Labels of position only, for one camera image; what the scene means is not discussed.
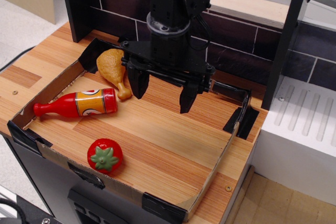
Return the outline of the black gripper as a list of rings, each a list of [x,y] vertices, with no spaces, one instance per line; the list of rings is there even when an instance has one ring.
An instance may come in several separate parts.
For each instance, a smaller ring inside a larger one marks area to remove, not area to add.
[[[120,44],[124,51],[123,65],[133,95],[141,99],[149,85],[149,75],[183,87],[180,94],[180,113],[189,113],[197,95],[210,89],[215,68],[197,52],[209,46],[194,45],[189,32],[171,34],[151,32],[149,41],[125,40]]]

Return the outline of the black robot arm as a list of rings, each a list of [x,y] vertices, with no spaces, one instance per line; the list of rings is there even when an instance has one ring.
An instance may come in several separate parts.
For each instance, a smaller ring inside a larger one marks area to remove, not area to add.
[[[201,17],[210,0],[150,0],[146,23],[149,41],[124,41],[122,65],[133,94],[142,98],[149,77],[182,87],[180,112],[187,113],[198,94],[210,89],[215,68],[197,52],[211,42],[211,31]]]

